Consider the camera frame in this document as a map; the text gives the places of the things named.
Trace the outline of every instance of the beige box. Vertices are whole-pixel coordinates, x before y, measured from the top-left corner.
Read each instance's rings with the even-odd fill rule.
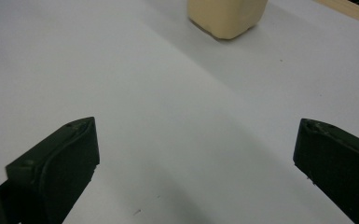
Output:
[[[220,39],[232,39],[260,21],[268,0],[187,0],[187,15]]]

